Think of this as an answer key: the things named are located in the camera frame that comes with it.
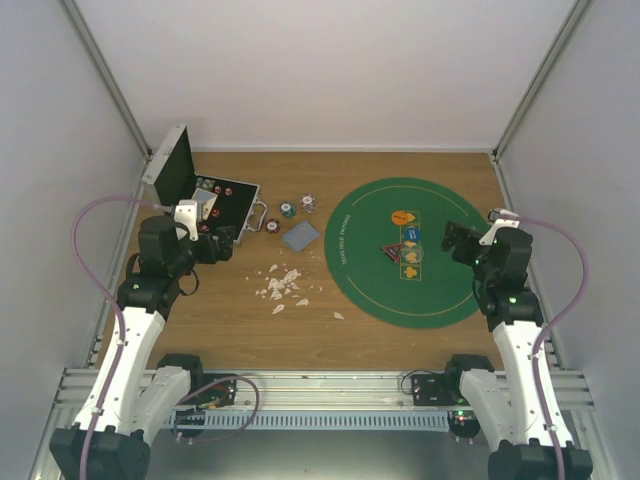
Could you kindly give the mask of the red triangle dealer button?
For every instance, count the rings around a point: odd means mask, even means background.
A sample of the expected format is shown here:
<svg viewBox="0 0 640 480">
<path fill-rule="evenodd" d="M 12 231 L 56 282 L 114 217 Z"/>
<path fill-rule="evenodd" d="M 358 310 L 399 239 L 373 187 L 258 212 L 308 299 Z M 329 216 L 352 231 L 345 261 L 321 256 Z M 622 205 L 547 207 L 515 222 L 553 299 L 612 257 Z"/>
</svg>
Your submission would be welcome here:
<svg viewBox="0 0 640 480">
<path fill-rule="evenodd" d="M 381 247 L 382 252 L 387 255 L 394 263 L 399 263 L 401 259 L 402 244 L 390 244 Z"/>
</svg>

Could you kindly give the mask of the clear round button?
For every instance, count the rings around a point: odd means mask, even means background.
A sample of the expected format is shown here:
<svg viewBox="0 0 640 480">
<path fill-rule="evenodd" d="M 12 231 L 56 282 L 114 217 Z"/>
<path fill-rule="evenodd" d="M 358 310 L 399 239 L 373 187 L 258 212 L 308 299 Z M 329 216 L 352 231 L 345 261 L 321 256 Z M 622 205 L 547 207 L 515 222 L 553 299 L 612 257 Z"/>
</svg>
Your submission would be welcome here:
<svg viewBox="0 0 640 480">
<path fill-rule="evenodd" d="M 401 261 L 407 264 L 420 264 L 424 255 L 423 247 L 418 243 L 402 244 Z"/>
</svg>

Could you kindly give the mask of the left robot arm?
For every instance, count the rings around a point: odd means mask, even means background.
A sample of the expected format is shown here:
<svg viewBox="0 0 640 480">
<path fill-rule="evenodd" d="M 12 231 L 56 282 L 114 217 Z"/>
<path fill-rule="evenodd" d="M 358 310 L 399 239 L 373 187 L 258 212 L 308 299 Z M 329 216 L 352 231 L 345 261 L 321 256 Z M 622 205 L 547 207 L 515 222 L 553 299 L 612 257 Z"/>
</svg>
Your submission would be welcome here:
<svg viewBox="0 0 640 480">
<path fill-rule="evenodd" d="M 54 430 L 49 450 L 65 479 L 143 479 L 151 445 L 179 401 L 203 398 L 206 380 L 198 357 L 175 354 L 151 384 L 140 383 L 183 277 L 198 264 L 227 261 L 233 225 L 204 230 L 184 216 L 142 221 L 137 254 L 120 285 L 113 338 L 92 390 L 73 424 Z"/>
</svg>

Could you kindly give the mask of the blue ten chip stack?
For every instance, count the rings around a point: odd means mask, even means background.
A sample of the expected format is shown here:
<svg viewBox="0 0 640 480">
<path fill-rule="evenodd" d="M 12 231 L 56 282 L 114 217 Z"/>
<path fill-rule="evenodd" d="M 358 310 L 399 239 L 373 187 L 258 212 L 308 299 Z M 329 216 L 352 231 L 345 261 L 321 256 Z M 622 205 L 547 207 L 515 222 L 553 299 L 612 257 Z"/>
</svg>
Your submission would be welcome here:
<svg viewBox="0 0 640 480">
<path fill-rule="evenodd" d="M 316 198 L 312 194 L 303 195 L 300 198 L 301 210 L 307 214 L 316 211 Z"/>
</svg>

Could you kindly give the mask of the orange big blind button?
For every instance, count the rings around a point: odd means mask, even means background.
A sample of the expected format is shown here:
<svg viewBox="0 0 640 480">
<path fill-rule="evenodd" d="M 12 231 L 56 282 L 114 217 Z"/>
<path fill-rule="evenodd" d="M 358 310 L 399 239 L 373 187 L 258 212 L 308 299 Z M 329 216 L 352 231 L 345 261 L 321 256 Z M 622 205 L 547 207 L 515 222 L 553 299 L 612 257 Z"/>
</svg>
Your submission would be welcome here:
<svg viewBox="0 0 640 480">
<path fill-rule="evenodd" d="M 394 211 L 391 215 L 392 222 L 397 226 L 410 224 L 415 219 L 416 217 L 412 213 L 402 210 Z"/>
</svg>

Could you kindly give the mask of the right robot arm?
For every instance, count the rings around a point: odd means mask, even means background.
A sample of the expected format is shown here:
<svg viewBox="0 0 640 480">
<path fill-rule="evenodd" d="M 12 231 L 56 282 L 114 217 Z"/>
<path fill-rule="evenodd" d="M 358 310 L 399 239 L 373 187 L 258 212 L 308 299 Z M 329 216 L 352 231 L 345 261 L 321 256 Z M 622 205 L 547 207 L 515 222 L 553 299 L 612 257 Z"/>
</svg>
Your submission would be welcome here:
<svg viewBox="0 0 640 480">
<path fill-rule="evenodd" d="M 450 221 L 441 248 L 471 267 L 472 291 L 498 347 L 507 388 L 478 356 L 460 355 L 443 384 L 451 403 L 472 411 L 490 446 L 492 479 L 587 479 L 588 451 L 579 448 L 559 408 L 545 358 L 549 328 L 527 285 L 533 238 L 515 218 L 498 218 L 481 233 Z"/>
</svg>

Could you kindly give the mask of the blue small blind button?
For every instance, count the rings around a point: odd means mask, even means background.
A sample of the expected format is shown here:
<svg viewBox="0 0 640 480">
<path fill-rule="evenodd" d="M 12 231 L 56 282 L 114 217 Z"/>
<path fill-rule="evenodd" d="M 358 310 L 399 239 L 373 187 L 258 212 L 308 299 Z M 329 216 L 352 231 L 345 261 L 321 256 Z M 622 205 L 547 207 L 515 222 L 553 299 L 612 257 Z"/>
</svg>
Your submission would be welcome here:
<svg viewBox="0 0 640 480">
<path fill-rule="evenodd" d="M 405 242 L 419 243 L 422 238 L 422 232 L 418 226 L 409 225 L 402 230 L 402 238 Z"/>
</svg>

